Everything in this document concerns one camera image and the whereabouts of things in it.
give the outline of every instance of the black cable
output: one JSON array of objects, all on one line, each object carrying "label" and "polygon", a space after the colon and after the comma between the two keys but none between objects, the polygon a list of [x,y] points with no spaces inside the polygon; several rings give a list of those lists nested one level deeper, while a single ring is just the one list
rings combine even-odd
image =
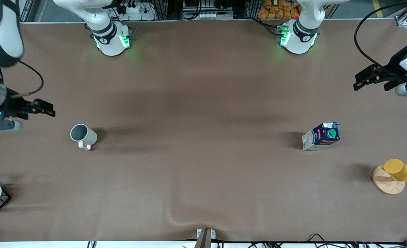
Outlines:
[{"label": "black cable", "polygon": [[276,242],[272,242],[272,241],[263,241],[264,244],[266,244],[268,247],[270,248],[282,248],[280,245],[282,244],[278,244]]},{"label": "black cable", "polygon": [[2,69],[0,68],[0,78],[1,78],[1,84],[5,84],[5,79],[3,78],[3,72]]},{"label": "black cable", "polygon": [[153,3],[153,7],[150,3],[148,3],[148,5],[150,5],[150,9],[153,9],[156,13],[158,13],[160,16],[162,16],[162,19],[164,19],[164,17],[168,17],[168,15],[161,13],[158,11],[158,9],[156,8],[156,5]]},{"label": "black cable", "polygon": [[200,12],[202,11],[202,3],[200,2],[200,0],[196,0],[197,1],[197,5],[196,5],[196,12],[193,14],[192,17],[183,17],[183,19],[185,20],[193,20],[196,17],[198,17],[200,15]]},{"label": "black cable", "polygon": [[27,68],[29,68],[29,69],[31,69],[32,71],[34,71],[34,72],[38,75],[38,77],[40,77],[41,84],[40,84],[40,86],[39,86],[36,90],[34,90],[34,91],[29,91],[28,93],[14,95],[14,96],[12,96],[12,98],[19,98],[19,97],[24,97],[24,96],[29,96],[29,95],[35,94],[35,93],[37,93],[38,91],[40,91],[41,88],[43,88],[43,85],[44,85],[43,76],[42,76],[36,69],[34,69],[32,66],[28,65],[27,63],[24,63],[23,61],[18,61],[18,62],[22,63],[24,66],[26,66]]},{"label": "black cable", "polygon": [[268,28],[268,27],[277,28],[277,25],[266,24],[266,23],[262,22],[261,20],[256,19],[254,17],[245,17],[245,19],[251,19],[251,20],[257,22],[258,24],[262,25],[269,33],[271,33],[273,35],[282,36],[280,33],[274,33],[272,30],[270,30]]},{"label": "black cable", "polygon": [[358,44],[358,41],[357,41],[357,39],[356,39],[356,35],[358,34],[358,30],[359,30],[359,28],[361,27],[361,25],[363,24],[363,22],[364,22],[365,20],[367,20],[371,15],[373,15],[373,14],[375,14],[375,13],[377,13],[378,11],[381,11],[381,10],[383,10],[383,9],[395,7],[395,6],[398,6],[398,5],[402,5],[402,4],[404,4],[404,3],[407,3],[407,1],[405,1],[405,2],[400,2],[400,3],[395,3],[395,4],[391,4],[391,5],[387,5],[387,6],[378,8],[378,9],[376,9],[376,10],[370,12],[367,16],[365,16],[365,17],[361,20],[361,22],[359,22],[358,26],[356,26],[356,30],[355,30],[355,33],[354,33],[354,35],[353,35],[353,41],[355,42],[355,45],[356,45],[356,48],[358,49],[358,51],[359,51],[364,57],[366,57],[369,61],[371,61],[372,63],[374,63],[376,66],[380,67],[380,69],[382,69],[384,72],[386,72],[386,73],[388,73],[389,75],[391,75],[391,76],[392,76],[392,79],[396,79],[396,78],[398,78],[398,76],[397,76],[396,74],[390,72],[388,69],[386,69],[386,68],[385,68],[384,66],[382,66],[380,63],[378,63],[378,62],[375,61],[373,58],[371,58],[369,55],[367,55],[365,52],[363,52],[363,50],[361,49],[361,47],[360,47],[359,44]]},{"label": "black cable", "polygon": [[324,244],[326,245],[326,248],[328,248],[326,241],[323,239],[323,237],[320,234],[311,234],[310,238],[306,241],[309,242],[310,240],[312,240],[315,236],[318,236],[321,240],[323,240]]},{"label": "black cable", "polygon": [[115,14],[114,17],[116,18],[117,21],[120,22],[120,21],[121,21],[121,20],[119,19],[120,14],[118,14],[114,8],[109,8],[109,11],[110,11],[110,10],[113,10],[113,12],[114,12],[114,14]]},{"label": "black cable", "polygon": [[337,5],[334,9],[334,12],[329,14],[328,18],[332,18],[332,16],[335,14],[335,12],[337,11],[338,7],[340,7],[340,5]]},{"label": "black cable", "polygon": [[252,245],[250,245],[248,248],[251,248],[251,247],[253,247],[253,246],[254,246],[255,248],[258,248],[258,247],[256,246],[256,244],[257,244],[257,243],[252,243]]},{"label": "black cable", "polygon": [[330,246],[334,246],[334,247],[338,247],[338,248],[347,248],[347,247],[344,247],[344,246],[334,245],[334,244],[326,243],[326,242],[324,244],[319,245],[318,248],[320,248],[322,246],[325,246],[325,245],[326,246],[330,245]]},{"label": "black cable", "polygon": [[87,248],[95,248],[95,247],[96,247],[96,241],[87,242]]}]

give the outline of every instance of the mug handle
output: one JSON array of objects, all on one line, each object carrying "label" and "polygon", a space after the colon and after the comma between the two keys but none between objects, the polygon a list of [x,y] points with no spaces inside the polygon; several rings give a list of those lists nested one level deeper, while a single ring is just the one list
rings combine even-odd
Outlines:
[{"label": "mug handle", "polygon": [[82,141],[78,142],[78,147],[81,149],[84,149],[85,151],[90,151],[91,145],[86,145],[84,146],[84,143]]}]

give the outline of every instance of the green led light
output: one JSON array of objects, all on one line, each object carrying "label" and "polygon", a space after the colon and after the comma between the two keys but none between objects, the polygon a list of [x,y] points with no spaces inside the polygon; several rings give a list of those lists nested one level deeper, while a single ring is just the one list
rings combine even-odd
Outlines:
[{"label": "green led light", "polygon": [[290,38],[290,34],[291,34],[291,33],[288,31],[287,34],[285,34],[285,35],[282,37],[282,41],[280,42],[281,45],[287,45],[288,40],[289,40],[289,38]]},{"label": "green led light", "polygon": [[121,43],[124,47],[128,47],[128,39],[126,36],[119,36],[119,39],[121,40]]},{"label": "green led light", "polygon": [[98,47],[98,49],[100,49],[100,45],[98,44],[98,40],[96,39],[96,37],[95,37],[95,36],[93,36],[93,39],[95,40],[96,47]]}]

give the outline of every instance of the blue carton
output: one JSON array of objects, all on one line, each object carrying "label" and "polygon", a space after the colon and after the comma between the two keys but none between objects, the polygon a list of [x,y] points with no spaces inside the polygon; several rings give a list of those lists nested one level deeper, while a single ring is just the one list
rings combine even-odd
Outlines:
[{"label": "blue carton", "polygon": [[318,151],[340,140],[338,122],[323,122],[303,135],[303,150]]}]

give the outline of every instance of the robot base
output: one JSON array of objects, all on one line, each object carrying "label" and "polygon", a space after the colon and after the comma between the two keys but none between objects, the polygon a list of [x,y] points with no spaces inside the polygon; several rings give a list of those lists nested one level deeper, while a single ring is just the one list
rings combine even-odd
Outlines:
[{"label": "robot base", "polygon": [[124,50],[130,50],[133,30],[120,22],[113,22],[116,25],[116,35],[109,44],[102,44],[96,40],[96,47],[107,56],[120,55]]},{"label": "robot base", "polygon": [[286,48],[291,53],[303,54],[314,45],[317,34],[315,34],[310,41],[302,42],[300,38],[294,34],[293,26],[295,22],[295,19],[291,19],[277,28],[277,33],[282,34],[282,36],[277,36],[277,45],[278,47]]}]

